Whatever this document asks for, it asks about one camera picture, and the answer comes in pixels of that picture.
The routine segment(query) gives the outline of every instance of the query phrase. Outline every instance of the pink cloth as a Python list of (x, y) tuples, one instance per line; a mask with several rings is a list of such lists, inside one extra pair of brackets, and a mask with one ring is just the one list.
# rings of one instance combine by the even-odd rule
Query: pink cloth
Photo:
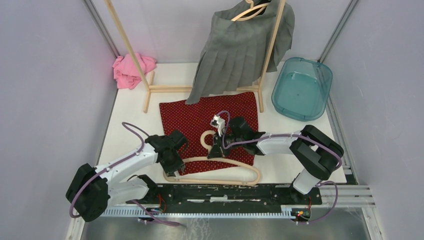
[[(140, 56), (136, 53), (135, 57), (140, 63), (141, 69), (144, 74), (152, 71), (156, 68), (156, 60), (148, 56)], [(117, 81), (117, 87), (119, 89), (134, 89), (142, 79), (140, 78), (139, 71), (133, 63), (133, 59), (129, 54), (119, 56), (112, 65), (113, 67), (113, 78)]]

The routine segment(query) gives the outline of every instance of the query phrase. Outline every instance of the teal plastic bin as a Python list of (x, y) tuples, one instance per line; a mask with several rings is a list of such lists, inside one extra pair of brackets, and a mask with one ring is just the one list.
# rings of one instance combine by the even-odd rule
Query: teal plastic bin
[(277, 112), (299, 121), (321, 117), (326, 109), (333, 73), (322, 63), (292, 57), (278, 76), (272, 104)]

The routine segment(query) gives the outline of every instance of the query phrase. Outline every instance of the white table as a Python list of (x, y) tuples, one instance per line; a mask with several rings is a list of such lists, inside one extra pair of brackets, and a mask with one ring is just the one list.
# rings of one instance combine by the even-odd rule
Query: white table
[[(268, 73), (263, 84), (264, 113), (258, 113), (259, 131), (270, 133), (289, 133), (301, 130), (305, 125), (314, 125), (332, 139), (333, 133), (327, 113), (317, 120), (302, 122), (277, 113), (271, 103), (271, 94), (283, 63), (280, 63), (278, 72)], [(155, 70), (154, 82), (156, 85), (191, 85), (197, 63), (162, 63)], [(135, 89), (120, 89), (116, 96), (113, 112), (107, 129), (106, 138), (98, 164), (113, 161), (140, 144), (140, 140), (122, 127), (121, 122), (132, 123), (150, 135), (163, 135), (159, 103), (175, 102), (187, 99), (189, 93), (153, 93), (148, 113), (143, 113), (146, 90), (143, 84)], [(302, 164), (294, 155), (274, 154), (255, 156), (254, 167), (262, 174), (259, 183), (291, 183), (303, 170)], [(156, 183), (167, 183), (164, 179), (160, 164), (154, 164), (136, 171), (134, 174), (147, 174)], [(194, 173), (182, 176), (184, 178), (223, 179), (223, 180), (253, 180), (255, 174), (241, 167), (230, 167), (220, 170)], [(346, 183), (343, 168), (339, 168), (330, 180), (336, 183)]]

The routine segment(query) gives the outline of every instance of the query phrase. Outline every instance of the polka dot pattern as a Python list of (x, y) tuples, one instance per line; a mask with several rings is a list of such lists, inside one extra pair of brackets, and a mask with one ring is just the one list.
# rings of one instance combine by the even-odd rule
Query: polka dot pattern
[[(200, 137), (204, 131), (217, 130), (210, 123), (214, 115), (222, 110), (229, 111), (231, 118), (244, 117), (249, 126), (254, 131), (258, 131), (258, 109), (253, 92), (245, 92), (237, 95), (201, 97), (198, 103), (191, 105), (186, 105), (185, 102), (186, 100), (159, 103), (164, 133), (169, 135), (172, 131), (178, 129), (188, 139), (189, 145), (187, 150), (179, 152), (182, 159), (205, 157), (208, 155), (208, 150), (200, 143)], [(226, 113), (223, 113), (221, 117), (227, 121)], [(205, 142), (208, 145), (212, 145), (212, 135), (206, 136)], [(244, 149), (237, 148), (231, 151), (228, 159), (252, 166), (254, 157)], [(184, 173), (180, 172), (180, 174), (201, 173), (230, 167), (234, 167), (234, 165), (214, 161), (188, 162), (185, 164)]]

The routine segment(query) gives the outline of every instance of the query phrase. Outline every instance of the gray pleated skirt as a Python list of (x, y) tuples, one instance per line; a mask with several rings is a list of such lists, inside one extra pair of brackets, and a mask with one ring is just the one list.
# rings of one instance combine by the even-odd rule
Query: gray pleated skirt
[[(229, 10), (215, 12), (185, 104), (195, 104), (209, 94), (251, 86), (261, 76), (279, 3), (272, 0), (262, 15), (246, 21), (231, 21), (249, 9), (250, 5), (244, 0)], [(286, 3), (267, 72), (277, 71), (278, 63), (292, 47), (294, 27), (295, 14)]]

